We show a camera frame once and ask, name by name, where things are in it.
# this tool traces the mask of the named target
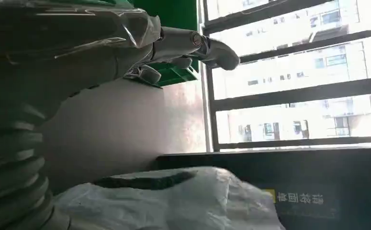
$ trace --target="robotic arm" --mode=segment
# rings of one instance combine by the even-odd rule
[[[234,69],[225,44],[161,27],[140,9],[0,0],[0,229],[103,230],[52,204],[35,127],[84,89],[122,77],[156,81],[149,63],[198,59]]]

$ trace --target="window bar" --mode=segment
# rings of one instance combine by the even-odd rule
[[[283,49],[267,51],[267,52],[263,52],[259,54],[242,56],[240,57],[240,63],[250,63],[250,62],[261,60],[261,59],[273,58],[273,57],[293,54],[293,53],[297,53],[301,51],[310,51],[313,49],[324,48],[327,46],[351,42],[351,41],[364,39],[368,37],[371,37],[371,30],[366,30],[366,31],[362,31],[362,32],[354,33],[354,34],[347,34],[347,35],[340,36],[340,37],[334,37],[334,38],[325,39],[322,41],[306,43],[306,44],[287,47]]]
[[[220,150],[229,149],[252,149],[252,148],[271,148],[271,147],[292,147],[292,146],[313,146],[313,145],[349,145],[371,143],[371,137],[349,137],[349,138],[321,138],[321,139],[301,139],[301,140],[274,140],[260,142],[242,142],[219,144]]]
[[[206,34],[213,34],[241,25],[262,21],[293,11],[323,4],[333,0],[278,0],[245,11],[213,19],[205,23]]]
[[[202,3],[203,3],[203,19],[204,19],[204,22],[206,23],[207,21],[209,21],[208,0],[202,0]]]
[[[211,101],[214,112],[371,94],[371,79]]]
[[[206,67],[207,87],[208,87],[208,106],[209,113],[211,115],[211,132],[212,132],[212,147],[214,152],[219,151],[219,135],[218,135],[218,123],[216,120],[216,111],[214,110],[213,103],[215,102],[214,95],[214,81],[212,79],[212,69]]]

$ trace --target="transparent plastic wrap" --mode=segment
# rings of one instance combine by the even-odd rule
[[[111,230],[283,230],[266,193],[224,169],[140,172],[81,184],[61,210]]]
[[[160,19],[142,9],[0,0],[0,57],[12,63],[54,59],[97,46],[142,48],[160,33]]]

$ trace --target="yellow label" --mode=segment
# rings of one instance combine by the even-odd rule
[[[271,194],[271,196],[273,197],[273,202],[275,204],[275,190],[274,189],[263,189],[263,190]]]

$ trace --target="green plastic basket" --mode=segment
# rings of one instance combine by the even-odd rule
[[[151,16],[158,15],[162,26],[198,30],[197,0],[128,0]],[[171,64],[150,65],[161,73],[158,86],[166,86],[198,79],[199,62],[193,61],[188,69],[179,69]]]

